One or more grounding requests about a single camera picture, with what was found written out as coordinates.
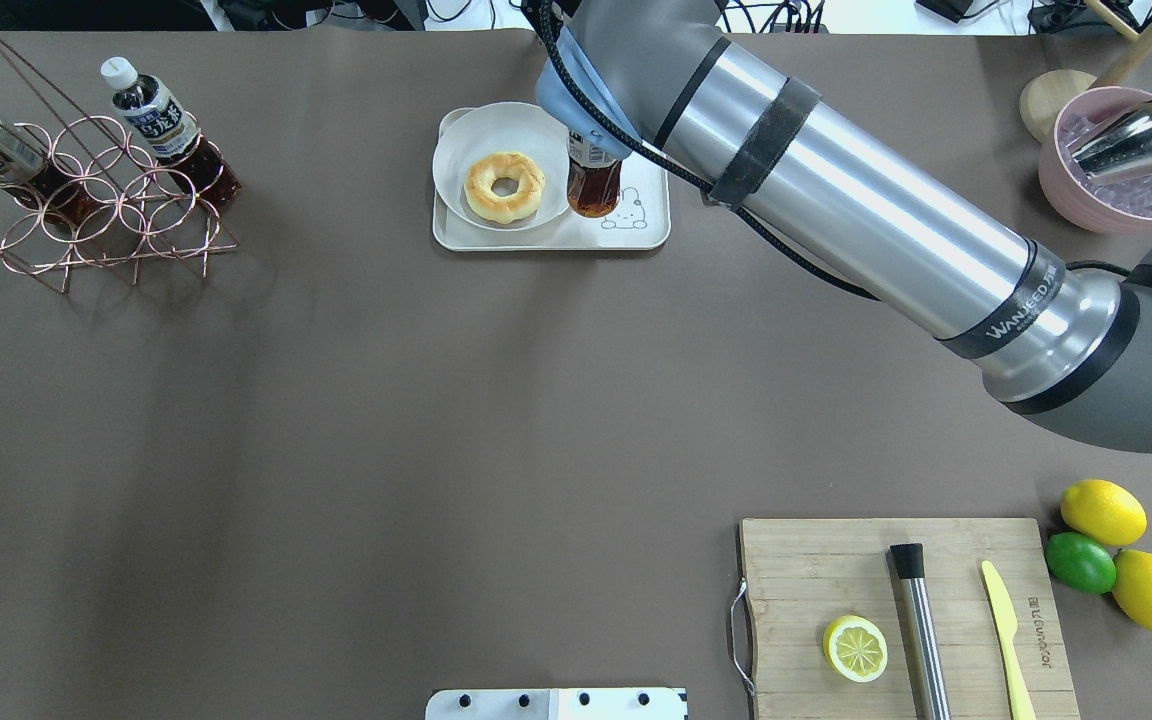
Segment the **green lime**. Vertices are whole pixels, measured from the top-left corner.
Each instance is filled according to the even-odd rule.
[[[1047,569],[1056,579],[1094,594],[1109,592],[1117,578],[1111,552],[1083,533],[1060,533],[1047,540]]]

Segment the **knife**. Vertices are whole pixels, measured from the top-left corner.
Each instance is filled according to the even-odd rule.
[[[1025,679],[1020,674],[1020,659],[1011,642],[1016,637],[1016,609],[1011,606],[1011,597],[1007,594],[1007,585],[1002,584],[1001,575],[993,562],[980,562],[980,574],[984,575],[984,586],[990,593],[990,611],[993,611],[993,626],[998,629],[998,646],[1002,649],[1002,667],[1007,675],[1007,702],[1011,705],[1011,720],[1036,720],[1033,703],[1029,700]]]

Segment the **plastic bottle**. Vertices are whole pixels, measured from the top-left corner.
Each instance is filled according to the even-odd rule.
[[[28,132],[13,131],[0,119],[0,184],[24,209],[47,202],[44,219],[60,228],[77,228],[100,207],[82,183],[60,172]]]
[[[154,76],[137,73],[124,58],[105,60],[100,68],[114,88],[114,109],[150,143],[160,167],[179,170],[189,182],[172,174],[180,190],[197,192],[215,210],[238,195],[242,184],[221,160],[219,152],[202,139],[198,126],[177,99]]]
[[[567,204],[585,218],[602,218],[621,200],[621,160],[576,132],[567,132]]]

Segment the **brown liquid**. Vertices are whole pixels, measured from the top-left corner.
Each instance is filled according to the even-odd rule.
[[[184,152],[177,158],[162,160],[161,164],[165,168],[183,173],[189,182],[194,183],[194,188],[191,188],[183,179],[173,174],[172,182],[177,184],[180,191],[196,191],[204,200],[211,202],[211,205],[215,206],[218,211],[228,205],[229,200],[233,200],[238,195],[238,190],[243,188],[238,179],[234,177],[229,165],[225,164],[219,152],[212,149],[202,136],[198,137],[197,145],[192,151]]]
[[[65,190],[60,190],[61,187],[65,187],[65,183],[70,184]],[[41,219],[58,225],[60,228],[77,228],[78,225],[82,225],[83,220],[86,220],[101,206],[100,202],[92,197],[82,183],[61,173],[51,160],[47,160],[44,167],[26,181],[26,184],[41,196],[41,200],[47,202],[47,199],[51,199],[46,214]],[[26,206],[26,209],[38,209],[33,194],[9,185],[5,190],[20,200],[20,204]],[[58,190],[60,192],[55,197],[52,197],[52,194],[55,194]]]
[[[567,159],[567,204],[585,218],[602,218],[621,200],[621,161],[605,168],[586,168]]]

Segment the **black muddler cap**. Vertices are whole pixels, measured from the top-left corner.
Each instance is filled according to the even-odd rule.
[[[892,560],[896,561],[896,577],[901,579],[922,578],[923,543],[910,541],[890,546]]]

